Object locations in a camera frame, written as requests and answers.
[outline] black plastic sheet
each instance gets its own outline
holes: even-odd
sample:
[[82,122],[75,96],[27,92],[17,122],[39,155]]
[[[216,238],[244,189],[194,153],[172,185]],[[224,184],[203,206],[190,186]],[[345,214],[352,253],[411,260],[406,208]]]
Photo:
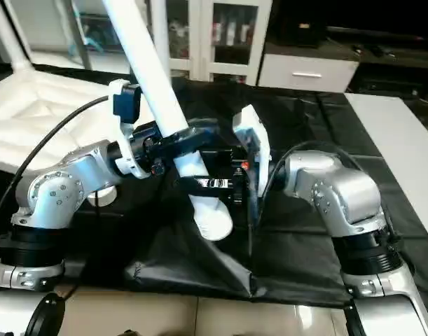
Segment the black plastic sheet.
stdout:
[[[64,75],[85,78],[83,71]],[[91,76],[98,83],[114,79],[112,74]],[[176,81],[174,88],[187,118],[218,118],[225,128],[244,106],[253,104],[270,145],[281,154],[316,139],[355,155],[379,185],[394,228],[405,240],[404,250],[417,268],[415,281],[428,308],[428,234],[343,94],[187,80]],[[209,163],[208,170],[214,176],[221,172]],[[67,276],[77,277],[87,262],[86,284],[131,291],[323,307],[349,301],[331,239],[306,202],[271,192],[249,255],[244,210],[230,208],[235,226],[230,236],[206,241],[193,222],[188,196],[174,187],[176,178],[173,170],[161,178],[125,180],[118,199],[102,209],[100,222],[84,204],[74,218]]]

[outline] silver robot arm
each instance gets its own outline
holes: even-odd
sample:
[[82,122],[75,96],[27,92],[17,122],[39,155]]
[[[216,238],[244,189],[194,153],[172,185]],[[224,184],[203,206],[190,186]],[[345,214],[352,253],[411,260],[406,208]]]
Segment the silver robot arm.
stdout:
[[20,208],[0,237],[0,335],[58,334],[64,300],[51,290],[64,273],[65,232],[90,193],[120,181],[108,144],[80,148],[19,182]]
[[108,144],[101,141],[80,148],[57,165],[19,182],[16,199],[20,208],[11,218],[10,235],[2,238],[12,244],[13,252],[0,259],[0,288],[53,288],[64,271],[64,250],[58,240],[74,212],[90,193],[120,182],[110,167]]
[[284,193],[315,207],[332,237],[353,297],[345,310],[350,335],[428,336],[427,310],[407,264],[390,244],[372,178],[316,150],[290,155],[285,169]]

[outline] white pvc pipe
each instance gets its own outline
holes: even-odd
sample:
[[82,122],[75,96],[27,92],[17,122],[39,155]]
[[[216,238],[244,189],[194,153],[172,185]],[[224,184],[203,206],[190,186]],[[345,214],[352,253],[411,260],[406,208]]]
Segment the white pvc pipe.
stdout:
[[151,24],[153,41],[160,63],[167,77],[170,78],[170,49],[167,28],[167,0],[151,0]]
[[[164,137],[188,127],[186,118],[160,63],[146,25],[134,0],[103,0],[132,70],[141,85]],[[174,160],[180,176],[208,175],[199,152]],[[220,240],[233,227],[226,206],[218,198],[191,196],[194,219],[201,235]]]
[[8,56],[10,57],[11,66],[14,71],[23,69],[32,69],[29,60],[26,58],[20,42],[16,38],[10,22],[5,16],[4,10],[0,4],[0,42],[4,45]]

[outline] drawer handle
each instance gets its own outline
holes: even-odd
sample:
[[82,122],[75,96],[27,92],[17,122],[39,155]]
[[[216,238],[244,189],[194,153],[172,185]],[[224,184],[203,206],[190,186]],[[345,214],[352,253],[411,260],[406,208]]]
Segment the drawer handle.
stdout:
[[296,77],[308,77],[308,78],[321,78],[322,75],[320,73],[306,73],[306,72],[293,72],[292,76]]

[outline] white table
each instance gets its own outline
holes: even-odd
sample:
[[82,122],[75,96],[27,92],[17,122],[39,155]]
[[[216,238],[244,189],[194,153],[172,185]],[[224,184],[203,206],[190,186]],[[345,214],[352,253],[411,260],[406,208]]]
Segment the white table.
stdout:
[[428,232],[428,131],[399,98],[345,96]]

